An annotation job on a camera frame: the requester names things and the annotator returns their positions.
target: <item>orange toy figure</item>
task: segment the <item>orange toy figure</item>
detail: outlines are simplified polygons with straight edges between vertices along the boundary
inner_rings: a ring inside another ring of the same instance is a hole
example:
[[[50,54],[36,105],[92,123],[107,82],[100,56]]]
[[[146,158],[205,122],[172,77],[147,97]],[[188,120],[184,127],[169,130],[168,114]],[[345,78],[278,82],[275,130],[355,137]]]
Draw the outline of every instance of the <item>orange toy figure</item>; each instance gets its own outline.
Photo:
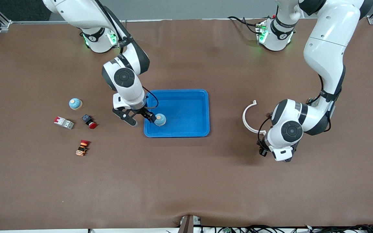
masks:
[[[76,151],[76,155],[84,156],[86,154],[87,146],[89,145],[89,141],[81,140],[80,141],[80,147]]]

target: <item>light blue round toy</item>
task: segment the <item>light blue round toy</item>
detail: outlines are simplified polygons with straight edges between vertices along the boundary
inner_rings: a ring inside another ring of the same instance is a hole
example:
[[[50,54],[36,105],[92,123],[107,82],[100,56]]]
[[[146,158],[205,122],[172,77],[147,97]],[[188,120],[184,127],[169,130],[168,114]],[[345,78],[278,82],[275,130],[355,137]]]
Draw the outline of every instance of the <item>light blue round toy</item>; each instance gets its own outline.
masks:
[[[156,121],[154,122],[157,126],[163,126],[166,123],[166,117],[163,114],[158,113],[155,115]]]
[[[83,102],[80,99],[72,98],[68,102],[68,106],[73,110],[77,110],[83,106]]]

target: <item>brown tabletop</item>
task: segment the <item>brown tabletop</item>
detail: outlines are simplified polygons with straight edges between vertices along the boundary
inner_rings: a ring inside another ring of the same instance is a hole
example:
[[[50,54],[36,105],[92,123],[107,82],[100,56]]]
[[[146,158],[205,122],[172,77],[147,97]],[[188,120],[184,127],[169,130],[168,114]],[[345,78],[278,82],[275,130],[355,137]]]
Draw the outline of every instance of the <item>brown tabletop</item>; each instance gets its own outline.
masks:
[[[112,113],[101,69],[118,51],[93,53],[70,25],[11,25],[0,35],[0,229],[173,227],[185,214],[222,226],[373,224],[373,25],[361,20],[346,50],[331,131],[305,135],[291,162],[260,156],[241,121],[253,99],[258,127],[281,100],[318,94],[303,59],[315,22],[302,19],[280,52],[237,22],[128,23],[151,59],[144,86],[209,93],[210,134],[183,139],[147,138],[141,117],[132,128]]]

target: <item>blue plastic tray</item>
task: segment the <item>blue plastic tray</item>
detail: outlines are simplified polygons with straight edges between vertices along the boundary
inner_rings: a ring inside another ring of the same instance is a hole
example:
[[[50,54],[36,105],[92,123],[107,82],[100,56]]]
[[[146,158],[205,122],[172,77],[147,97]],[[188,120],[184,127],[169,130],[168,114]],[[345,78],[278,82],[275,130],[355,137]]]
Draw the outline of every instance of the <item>blue plastic tray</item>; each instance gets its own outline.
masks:
[[[145,119],[143,129],[150,138],[205,137],[210,132],[208,93],[203,89],[152,90],[159,106],[151,111],[166,117],[159,127]],[[155,98],[148,93],[148,106],[155,106]]]

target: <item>gray floor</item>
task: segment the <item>gray floor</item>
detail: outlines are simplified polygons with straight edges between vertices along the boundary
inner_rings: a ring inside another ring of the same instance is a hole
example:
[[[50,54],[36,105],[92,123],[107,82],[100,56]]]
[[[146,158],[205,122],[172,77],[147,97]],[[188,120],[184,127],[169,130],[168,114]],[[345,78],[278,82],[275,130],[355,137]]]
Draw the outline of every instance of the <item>gray floor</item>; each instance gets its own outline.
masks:
[[[274,0],[101,0],[119,19],[203,19],[273,15]],[[63,20],[52,14],[50,20]]]

